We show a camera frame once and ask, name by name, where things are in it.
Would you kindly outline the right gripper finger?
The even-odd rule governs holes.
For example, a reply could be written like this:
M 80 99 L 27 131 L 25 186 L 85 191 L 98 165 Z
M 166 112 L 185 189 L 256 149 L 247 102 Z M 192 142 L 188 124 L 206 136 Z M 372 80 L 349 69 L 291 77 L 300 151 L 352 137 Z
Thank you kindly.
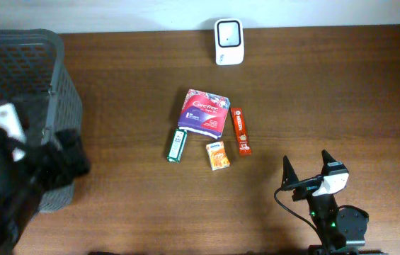
M 299 179 L 298 179 L 298 177 L 295 173 L 295 170 L 293 169 L 287 155 L 285 155 L 282 159 L 282 167 L 283 167 L 283 172 L 282 172 L 281 187 L 288 188 L 292 185 L 298 184 Z
M 329 175 L 329 173 L 333 170 L 333 165 L 336 163 L 336 160 L 325 149 L 321 151 L 321 156 L 324 163 L 321 174 Z

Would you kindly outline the orange Kleenex tissue pack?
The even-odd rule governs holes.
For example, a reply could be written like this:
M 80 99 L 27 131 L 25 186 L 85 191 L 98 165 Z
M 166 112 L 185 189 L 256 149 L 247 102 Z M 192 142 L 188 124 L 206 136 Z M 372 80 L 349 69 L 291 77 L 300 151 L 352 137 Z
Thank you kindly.
M 222 141 L 207 144 L 206 150 L 210 160 L 211 170 L 216 171 L 230 166 L 230 161 Z

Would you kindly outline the red Nescafe stick sachet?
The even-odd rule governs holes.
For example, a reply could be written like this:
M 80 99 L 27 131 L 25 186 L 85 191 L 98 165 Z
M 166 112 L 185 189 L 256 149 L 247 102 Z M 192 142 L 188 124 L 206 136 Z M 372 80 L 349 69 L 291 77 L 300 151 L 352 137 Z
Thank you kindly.
M 231 113 L 236 134 L 236 140 L 239 147 L 239 154 L 241 156 L 251 155 L 252 151 L 248 141 L 248 133 L 243 117 L 243 111 L 241 108 L 231 108 Z

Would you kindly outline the Carefree liners pack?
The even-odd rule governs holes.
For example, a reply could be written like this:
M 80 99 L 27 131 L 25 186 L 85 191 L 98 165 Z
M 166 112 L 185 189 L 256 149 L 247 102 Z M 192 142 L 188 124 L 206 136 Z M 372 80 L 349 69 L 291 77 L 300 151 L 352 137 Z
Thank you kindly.
M 218 140 L 222 136 L 229 107 L 230 101 L 225 96 L 189 89 L 178 127 Z

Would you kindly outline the green Axe Brand box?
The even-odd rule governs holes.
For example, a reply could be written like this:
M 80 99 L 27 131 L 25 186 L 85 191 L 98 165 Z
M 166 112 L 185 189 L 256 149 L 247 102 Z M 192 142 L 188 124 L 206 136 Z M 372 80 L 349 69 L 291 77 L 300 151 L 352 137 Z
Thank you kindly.
M 187 136 L 188 132 L 186 130 L 181 130 L 181 129 L 175 130 L 171 146 L 169 148 L 167 155 L 168 162 L 179 163 L 181 161 Z

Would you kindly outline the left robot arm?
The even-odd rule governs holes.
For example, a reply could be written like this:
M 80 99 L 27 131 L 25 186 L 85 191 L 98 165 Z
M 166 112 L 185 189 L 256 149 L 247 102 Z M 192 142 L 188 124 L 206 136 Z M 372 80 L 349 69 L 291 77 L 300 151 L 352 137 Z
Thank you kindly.
M 48 191 L 71 185 L 90 164 L 77 130 L 32 147 L 0 128 L 0 254 L 11 254 Z

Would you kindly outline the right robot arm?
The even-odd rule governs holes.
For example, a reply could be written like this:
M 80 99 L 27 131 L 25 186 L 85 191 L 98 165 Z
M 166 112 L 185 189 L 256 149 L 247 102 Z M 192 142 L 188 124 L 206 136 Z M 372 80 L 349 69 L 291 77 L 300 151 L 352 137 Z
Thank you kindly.
M 358 254 L 359 248 L 365 245 L 369 214 L 353 205 L 337 204 L 334 195 L 347 186 L 349 170 L 325 149 L 321 156 L 321 173 L 305 180 L 298 179 L 290 160 L 284 156 L 281 187 L 276 190 L 292 191 L 294 202 L 307 201 L 311 220 L 293 212 L 280 201 L 277 204 L 307 223 L 318 236 L 321 243 L 309 246 L 309 254 Z

